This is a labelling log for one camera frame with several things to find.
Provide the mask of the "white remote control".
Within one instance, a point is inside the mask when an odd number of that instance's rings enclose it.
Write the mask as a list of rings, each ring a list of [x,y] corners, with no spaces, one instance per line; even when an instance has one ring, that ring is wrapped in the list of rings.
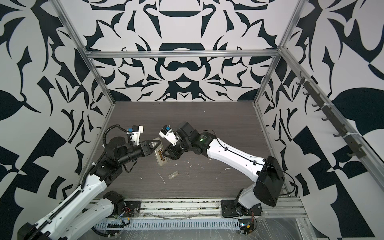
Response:
[[[160,138],[155,138],[155,141],[160,141],[158,147],[155,149],[154,154],[156,156],[157,162],[159,166],[164,166],[168,163],[168,158],[164,156],[164,146],[161,142]]]

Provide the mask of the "remote battery cover beige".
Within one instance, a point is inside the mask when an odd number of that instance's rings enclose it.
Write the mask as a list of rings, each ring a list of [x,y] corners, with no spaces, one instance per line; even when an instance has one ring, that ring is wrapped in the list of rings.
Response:
[[[168,178],[169,178],[170,180],[172,180],[172,179],[174,179],[175,177],[177,177],[178,175],[179,175],[179,172],[176,171],[176,172],[173,172],[172,174],[170,174],[170,175],[168,176]]]

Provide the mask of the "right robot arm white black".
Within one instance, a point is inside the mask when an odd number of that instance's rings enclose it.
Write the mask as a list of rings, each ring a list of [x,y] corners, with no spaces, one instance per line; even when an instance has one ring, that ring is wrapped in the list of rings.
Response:
[[[188,122],[181,123],[176,130],[165,125],[159,135],[170,143],[164,152],[172,160],[178,160],[184,153],[193,152],[227,164],[252,180],[250,187],[240,191],[236,203],[238,206],[245,209],[259,203],[276,206],[285,176],[274,157],[268,156],[265,159],[245,153],[218,138],[213,130],[199,131]]]

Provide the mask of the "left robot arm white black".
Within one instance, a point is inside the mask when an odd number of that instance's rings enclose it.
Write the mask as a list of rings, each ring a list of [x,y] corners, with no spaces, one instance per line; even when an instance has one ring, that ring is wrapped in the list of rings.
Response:
[[[17,233],[19,240],[77,240],[101,220],[125,214],[125,198],[115,191],[106,193],[92,207],[88,204],[102,193],[139,158],[151,155],[161,145],[160,140],[147,140],[132,145],[123,137],[104,142],[101,157],[87,170],[79,187],[61,204],[35,224],[24,224]]]

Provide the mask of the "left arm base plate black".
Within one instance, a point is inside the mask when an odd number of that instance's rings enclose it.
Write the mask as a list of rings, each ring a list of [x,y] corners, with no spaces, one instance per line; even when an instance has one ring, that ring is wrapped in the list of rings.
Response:
[[[136,217],[141,212],[141,201],[125,201],[119,212],[121,218]]]

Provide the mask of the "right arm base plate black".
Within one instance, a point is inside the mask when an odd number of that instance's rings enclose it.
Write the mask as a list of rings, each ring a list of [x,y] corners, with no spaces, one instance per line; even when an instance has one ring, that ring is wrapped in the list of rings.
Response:
[[[237,218],[244,216],[261,216],[263,209],[261,204],[254,205],[251,209],[246,209],[235,200],[221,200],[221,214],[224,218]]]

